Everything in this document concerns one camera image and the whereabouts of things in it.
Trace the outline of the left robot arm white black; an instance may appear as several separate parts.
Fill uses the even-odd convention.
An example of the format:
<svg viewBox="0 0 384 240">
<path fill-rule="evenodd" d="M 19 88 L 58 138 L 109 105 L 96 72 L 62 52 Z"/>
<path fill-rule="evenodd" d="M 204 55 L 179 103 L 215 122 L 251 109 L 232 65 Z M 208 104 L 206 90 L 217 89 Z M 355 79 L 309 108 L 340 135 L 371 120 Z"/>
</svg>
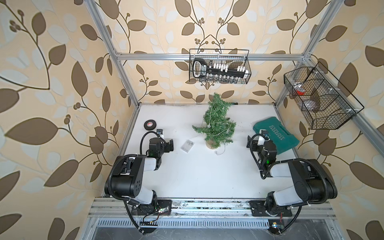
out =
<svg viewBox="0 0 384 240">
<path fill-rule="evenodd" d="M 138 208 L 138 215 L 169 214 L 172 201 L 158 201 L 157 193 L 144 187 L 144 172 L 157 171 L 162 156 L 174 150 L 174 142 L 166 142 L 163 130 L 145 133 L 140 153 L 118 156 L 105 183 L 105 195 Z"/>
</svg>

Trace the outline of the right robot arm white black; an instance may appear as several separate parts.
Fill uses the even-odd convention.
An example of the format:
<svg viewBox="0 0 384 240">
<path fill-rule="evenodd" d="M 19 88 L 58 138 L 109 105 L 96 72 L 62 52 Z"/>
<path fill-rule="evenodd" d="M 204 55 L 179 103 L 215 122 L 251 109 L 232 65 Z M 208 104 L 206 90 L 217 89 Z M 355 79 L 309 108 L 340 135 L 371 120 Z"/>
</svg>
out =
<svg viewBox="0 0 384 240">
<path fill-rule="evenodd" d="M 266 134 L 255 134 L 247 139 L 247 148 L 255 160 L 262 180 L 287 178 L 293 184 L 283 190 L 272 191 L 265 200 L 249 204 L 254 217 L 292 216 L 292 207 L 320 205 L 338 195 L 330 175 L 317 160 L 277 160 L 277 147 Z"/>
</svg>

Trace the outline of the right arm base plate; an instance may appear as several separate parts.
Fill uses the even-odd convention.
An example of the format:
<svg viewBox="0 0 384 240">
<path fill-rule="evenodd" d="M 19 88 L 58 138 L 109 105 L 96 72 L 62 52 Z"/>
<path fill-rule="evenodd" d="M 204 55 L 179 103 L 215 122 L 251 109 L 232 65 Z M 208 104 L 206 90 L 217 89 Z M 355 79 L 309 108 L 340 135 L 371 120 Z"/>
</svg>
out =
<svg viewBox="0 0 384 240">
<path fill-rule="evenodd" d="M 266 200 L 249 201 L 253 217 L 292 217 L 289 207 L 278 206 Z"/>
</svg>

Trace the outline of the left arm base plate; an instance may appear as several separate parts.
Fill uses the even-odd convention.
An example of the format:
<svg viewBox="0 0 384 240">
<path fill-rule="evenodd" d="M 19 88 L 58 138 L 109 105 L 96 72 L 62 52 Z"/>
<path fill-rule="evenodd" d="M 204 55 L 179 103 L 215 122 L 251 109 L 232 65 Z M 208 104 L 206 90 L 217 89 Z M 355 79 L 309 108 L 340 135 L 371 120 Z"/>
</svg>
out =
<svg viewBox="0 0 384 240">
<path fill-rule="evenodd" d="M 158 200 L 157 205 L 139 205 L 138 207 L 132 207 L 132 214 L 137 216 L 157 215 L 158 211 L 161 211 L 161 215 L 170 215 L 172 210 L 172 200 Z"/>
</svg>

